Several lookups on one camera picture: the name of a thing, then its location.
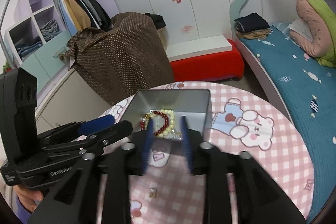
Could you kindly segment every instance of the red stool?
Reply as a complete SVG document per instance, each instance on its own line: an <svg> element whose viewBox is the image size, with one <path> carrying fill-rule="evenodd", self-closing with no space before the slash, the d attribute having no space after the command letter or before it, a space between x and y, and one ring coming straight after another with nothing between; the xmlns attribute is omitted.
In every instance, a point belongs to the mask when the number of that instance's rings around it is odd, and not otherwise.
<svg viewBox="0 0 336 224"><path fill-rule="evenodd" d="M234 42L232 51L218 52L170 62L175 81L217 81L244 73L244 61Z"/></svg>

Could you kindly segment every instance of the floor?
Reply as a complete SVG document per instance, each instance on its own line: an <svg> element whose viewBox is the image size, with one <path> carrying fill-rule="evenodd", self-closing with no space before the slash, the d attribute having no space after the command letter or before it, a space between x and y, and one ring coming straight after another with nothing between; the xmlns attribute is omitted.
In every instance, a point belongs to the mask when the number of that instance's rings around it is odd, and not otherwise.
<svg viewBox="0 0 336 224"><path fill-rule="evenodd" d="M229 85L229 86L241 89L241 90L249 91L253 93L254 95L268 102L266 94L263 88L261 87L259 81L257 80L257 77L254 75L252 69L246 62L245 62L244 75L241 78L241 80L231 79L231 80L225 80L225 81L217 81L216 83L223 84L223 85Z"/></svg>

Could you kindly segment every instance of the bracelet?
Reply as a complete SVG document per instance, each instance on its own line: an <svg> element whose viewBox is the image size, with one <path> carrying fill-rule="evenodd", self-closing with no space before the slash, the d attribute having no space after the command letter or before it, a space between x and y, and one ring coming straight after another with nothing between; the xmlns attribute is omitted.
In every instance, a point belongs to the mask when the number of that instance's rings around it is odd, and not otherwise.
<svg viewBox="0 0 336 224"><path fill-rule="evenodd" d="M155 116L161 116L164 119L164 125L158 131L154 132L154 135L160 135L160 137L168 135L175 127L175 114L172 110L167 109L161 109L160 111L151 110L147 113L140 122L141 130L147 129L149 119Z"/></svg>

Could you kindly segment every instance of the pink pillow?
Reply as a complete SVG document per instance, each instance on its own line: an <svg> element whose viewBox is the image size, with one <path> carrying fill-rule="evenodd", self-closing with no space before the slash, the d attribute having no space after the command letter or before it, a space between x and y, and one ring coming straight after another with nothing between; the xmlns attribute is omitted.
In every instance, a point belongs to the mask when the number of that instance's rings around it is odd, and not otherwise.
<svg viewBox="0 0 336 224"><path fill-rule="evenodd" d="M308 23L313 35L313 42L310 42L305 37L294 31L291 31L289 35L310 56L324 56L332 43L327 25L317 14L314 8L310 6L307 0L297 0L296 11L298 16Z"/></svg>

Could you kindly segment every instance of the metal tin box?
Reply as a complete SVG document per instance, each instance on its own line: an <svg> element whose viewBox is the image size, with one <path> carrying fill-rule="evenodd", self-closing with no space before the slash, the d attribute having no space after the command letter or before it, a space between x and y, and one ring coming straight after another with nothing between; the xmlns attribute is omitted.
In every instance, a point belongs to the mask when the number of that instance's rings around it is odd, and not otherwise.
<svg viewBox="0 0 336 224"><path fill-rule="evenodd" d="M128 105L122 120L132 123L133 132L141 130L140 121L151 110L171 109L175 113L175 132L180 132L180 118L186 116L190 129L200 132L205 140L212 122L211 94L208 89L139 90ZM181 139L174 140L171 134L160 137L173 142L173 154L180 155Z"/></svg>

